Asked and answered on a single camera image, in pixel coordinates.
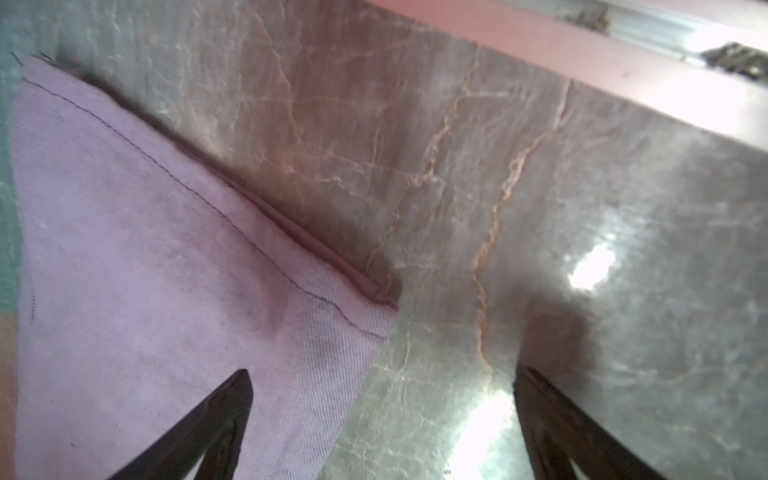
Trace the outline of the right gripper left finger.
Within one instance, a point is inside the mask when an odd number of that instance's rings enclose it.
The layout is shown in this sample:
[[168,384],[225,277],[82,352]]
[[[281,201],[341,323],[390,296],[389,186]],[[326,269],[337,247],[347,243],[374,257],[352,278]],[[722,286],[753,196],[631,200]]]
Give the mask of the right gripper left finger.
[[235,371],[114,479],[231,479],[253,403],[247,370]]

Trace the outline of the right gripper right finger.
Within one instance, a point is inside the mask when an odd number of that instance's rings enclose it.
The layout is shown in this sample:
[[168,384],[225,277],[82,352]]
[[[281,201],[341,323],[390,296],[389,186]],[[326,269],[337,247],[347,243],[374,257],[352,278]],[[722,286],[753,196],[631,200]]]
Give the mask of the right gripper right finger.
[[517,415],[536,479],[660,479],[662,476],[596,423],[538,370],[520,364]]

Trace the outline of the purple trousers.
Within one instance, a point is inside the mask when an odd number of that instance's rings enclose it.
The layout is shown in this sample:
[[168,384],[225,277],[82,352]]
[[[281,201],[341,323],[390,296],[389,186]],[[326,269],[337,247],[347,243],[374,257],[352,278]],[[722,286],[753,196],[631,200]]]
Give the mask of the purple trousers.
[[315,479],[398,316],[373,281],[109,95],[30,57],[15,470],[105,479],[234,371],[235,475]]

